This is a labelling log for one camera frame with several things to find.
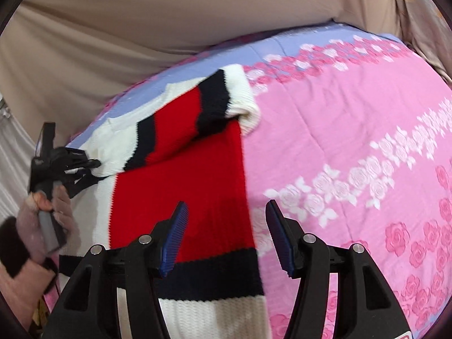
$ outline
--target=white curtain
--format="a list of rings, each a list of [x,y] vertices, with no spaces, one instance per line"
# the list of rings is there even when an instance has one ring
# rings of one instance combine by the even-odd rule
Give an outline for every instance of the white curtain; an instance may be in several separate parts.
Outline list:
[[[34,144],[0,94],[0,222],[15,216],[27,195]]]

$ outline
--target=metal screw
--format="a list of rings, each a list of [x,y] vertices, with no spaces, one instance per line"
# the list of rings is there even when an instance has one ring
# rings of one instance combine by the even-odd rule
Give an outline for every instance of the metal screw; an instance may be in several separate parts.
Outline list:
[[[151,241],[152,237],[148,234],[144,234],[143,236],[140,236],[140,238],[138,239],[138,242],[141,244],[148,244]]]
[[[305,242],[308,242],[309,244],[313,244],[317,240],[317,238],[315,235],[308,233],[303,236],[303,240]]]
[[[353,251],[356,253],[363,253],[365,251],[365,248],[362,244],[354,244]]]
[[[95,244],[93,247],[91,247],[90,252],[93,255],[98,255],[99,253],[102,252],[102,246],[100,244]]]

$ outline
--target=sweater sleeve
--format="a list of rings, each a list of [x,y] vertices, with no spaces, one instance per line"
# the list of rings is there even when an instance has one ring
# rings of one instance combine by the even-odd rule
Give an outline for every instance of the sweater sleeve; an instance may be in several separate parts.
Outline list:
[[[42,294],[55,277],[29,259],[29,254],[15,228],[15,218],[0,226],[0,292],[25,329]]]

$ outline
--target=red stripe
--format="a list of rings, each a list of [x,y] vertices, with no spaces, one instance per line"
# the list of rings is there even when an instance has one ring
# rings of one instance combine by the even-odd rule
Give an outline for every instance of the red stripe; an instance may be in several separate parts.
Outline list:
[[[171,215],[179,200],[188,204],[190,216],[178,262],[254,247],[237,121],[167,160],[118,175],[111,248],[151,231]]]
[[[154,115],[155,148],[147,164],[167,159],[198,135],[196,120],[201,112],[198,87],[168,103]]]

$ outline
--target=human hand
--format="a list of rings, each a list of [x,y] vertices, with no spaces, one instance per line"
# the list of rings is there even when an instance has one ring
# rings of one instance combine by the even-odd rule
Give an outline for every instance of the human hand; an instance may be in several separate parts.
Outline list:
[[[28,195],[17,215],[16,228],[20,239],[30,253],[30,258],[39,265],[47,257],[44,238],[39,225],[38,211],[54,211],[55,220],[69,235],[74,230],[71,199],[62,185],[53,188],[53,198],[49,201],[42,192]]]

